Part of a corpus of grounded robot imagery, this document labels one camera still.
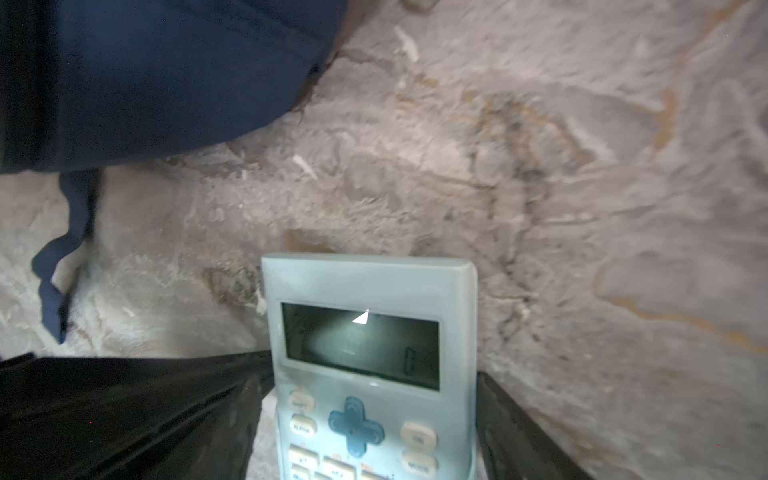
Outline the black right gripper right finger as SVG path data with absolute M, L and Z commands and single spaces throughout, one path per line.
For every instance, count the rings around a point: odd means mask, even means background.
M 592 480 L 486 372 L 477 375 L 476 430 L 490 479 Z

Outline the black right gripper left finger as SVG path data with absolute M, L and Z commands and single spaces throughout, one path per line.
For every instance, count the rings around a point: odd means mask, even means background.
M 190 358 L 39 357 L 1 364 L 5 479 L 242 479 L 268 352 Z

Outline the light blue calculator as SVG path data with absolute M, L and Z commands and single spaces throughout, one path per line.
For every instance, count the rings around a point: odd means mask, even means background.
M 475 477 L 472 262 L 283 253 L 261 269 L 282 478 Z

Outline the navy blue student backpack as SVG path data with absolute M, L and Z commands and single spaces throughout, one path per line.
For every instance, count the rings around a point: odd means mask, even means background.
M 320 74 L 344 1 L 5 1 L 1 171 L 54 173 L 67 232 L 33 258 L 41 320 L 67 336 L 53 281 L 91 231 L 109 166 L 185 153 L 264 127 Z

